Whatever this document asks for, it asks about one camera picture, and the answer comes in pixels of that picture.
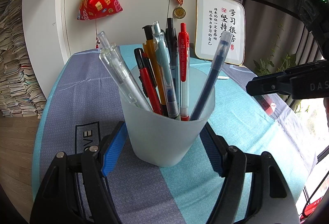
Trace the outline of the frosted plastic pen cup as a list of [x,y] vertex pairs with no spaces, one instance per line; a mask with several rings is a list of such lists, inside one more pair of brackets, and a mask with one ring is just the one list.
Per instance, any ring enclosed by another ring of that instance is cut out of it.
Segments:
[[198,120],[181,121],[131,105],[119,91],[124,120],[135,155],[159,167],[176,165],[188,152],[215,108],[212,90]]

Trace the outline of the green plant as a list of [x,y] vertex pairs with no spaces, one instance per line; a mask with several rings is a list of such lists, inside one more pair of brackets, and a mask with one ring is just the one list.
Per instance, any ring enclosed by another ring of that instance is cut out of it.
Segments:
[[253,60],[254,72],[258,76],[270,75],[309,62],[313,42],[306,27],[298,28],[295,36],[291,31],[284,32],[283,23],[278,24],[276,34],[270,39],[269,56]]

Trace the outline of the white slim pen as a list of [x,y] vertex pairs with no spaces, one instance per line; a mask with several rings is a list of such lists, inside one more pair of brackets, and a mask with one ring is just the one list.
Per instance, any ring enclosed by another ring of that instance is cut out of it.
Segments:
[[218,76],[218,80],[228,80],[230,77],[227,76]]

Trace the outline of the dark blue capped gel pen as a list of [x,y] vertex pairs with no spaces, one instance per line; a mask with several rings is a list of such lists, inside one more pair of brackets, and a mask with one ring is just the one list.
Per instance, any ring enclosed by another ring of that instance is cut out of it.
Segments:
[[218,75],[222,70],[228,51],[230,49],[232,39],[232,33],[228,31],[223,31],[219,40],[218,47],[214,54],[214,58],[211,63],[211,68],[205,81],[204,87],[202,88],[198,101],[190,116],[190,121],[197,120],[200,118],[205,108],[205,105],[210,97],[212,89],[214,88],[216,80],[218,79]]

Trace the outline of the teal grey tablecloth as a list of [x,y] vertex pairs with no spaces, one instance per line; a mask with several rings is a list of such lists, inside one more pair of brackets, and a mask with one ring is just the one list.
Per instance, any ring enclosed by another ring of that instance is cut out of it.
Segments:
[[225,64],[195,121],[130,104],[91,49],[65,64],[32,161],[31,223],[299,223],[317,163],[307,127],[276,94],[268,115],[254,73]]

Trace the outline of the stack of papers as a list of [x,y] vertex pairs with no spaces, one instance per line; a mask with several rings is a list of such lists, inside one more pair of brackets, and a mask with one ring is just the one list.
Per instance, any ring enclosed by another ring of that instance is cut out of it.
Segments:
[[1,113],[41,118],[46,98],[26,47],[22,0],[3,0],[1,9]]

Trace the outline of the framed calligraphy plaque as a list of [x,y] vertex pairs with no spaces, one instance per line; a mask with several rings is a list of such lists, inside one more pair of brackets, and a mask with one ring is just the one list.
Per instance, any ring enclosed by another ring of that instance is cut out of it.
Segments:
[[211,61],[222,32],[233,34],[226,63],[240,66],[245,56],[245,9],[235,0],[197,0],[195,56]]

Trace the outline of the red retractable pen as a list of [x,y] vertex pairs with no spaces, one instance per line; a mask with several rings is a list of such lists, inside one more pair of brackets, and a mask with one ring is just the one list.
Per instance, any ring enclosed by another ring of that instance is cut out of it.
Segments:
[[190,39],[186,29],[186,23],[180,24],[180,32],[178,34],[178,53],[180,62],[180,117],[182,121],[188,121]]

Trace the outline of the light blue retractable pen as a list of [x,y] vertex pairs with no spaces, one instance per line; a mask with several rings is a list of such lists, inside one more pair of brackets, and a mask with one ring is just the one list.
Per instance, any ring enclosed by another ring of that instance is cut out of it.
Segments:
[[153,39],[157,63],[160,68],[160,75],[166,101],[168,117],[177,119],[179,117],[176,91],[170,69],[170,57],[167,48],[164,32],[160,28],[158,21],[153,22]]

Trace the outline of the black red pen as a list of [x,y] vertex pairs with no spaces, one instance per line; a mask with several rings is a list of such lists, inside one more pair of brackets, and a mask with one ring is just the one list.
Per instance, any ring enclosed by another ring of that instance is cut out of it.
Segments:
[[152,71],[151,63],[142,48],[134,50],[136,63],[139,69],[139,79],[142,83],[143,92],[148,97],[152,109],[156,114],[163,115],[162,105],[156,91],[156,80]]

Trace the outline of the clear white pen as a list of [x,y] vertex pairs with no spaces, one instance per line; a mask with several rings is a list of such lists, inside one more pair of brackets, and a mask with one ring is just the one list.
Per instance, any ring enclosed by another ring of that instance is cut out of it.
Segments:
[[135,105],[146,111],[152,111],[148,101],[144,97],[136,80],[125,63],[117,45],[115,43],[110,43],[103,31],[98,34],[98,39],[102,46],[99,58],[119,87],[123,96],[131,105]]

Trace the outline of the orange black pen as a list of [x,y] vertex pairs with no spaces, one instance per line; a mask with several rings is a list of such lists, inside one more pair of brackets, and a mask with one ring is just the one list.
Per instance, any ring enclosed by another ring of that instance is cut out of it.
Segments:
[[157,83],[158,93],[160,95],[160,102],[161,102],[161,105],[163,108],[163,115],[168,116],[166,99],[165,99],[165,94],[163,91],[162,79],[161,79],[161,74],[160,74],[160,67],[159,67],[159,65],[157,63],[157,59],[156,59],[152,26],[146,25],[143,27],[143,30],[144,30],[144,33],[146,36],[146,42],[143,44],[143,49],[144,49],[145,53],[147,54],[147,56],[151,62],[151,65],[152,65],[153,73],[154,73],[156,83]]

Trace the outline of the red hanging zongzi ornament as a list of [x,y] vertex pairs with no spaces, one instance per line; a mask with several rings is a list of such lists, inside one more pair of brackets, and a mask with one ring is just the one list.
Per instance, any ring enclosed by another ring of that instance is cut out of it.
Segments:
[[82,0],[78,10],[77,20],[96,20],[108,15],[114,15],[123,11],[119,0]]

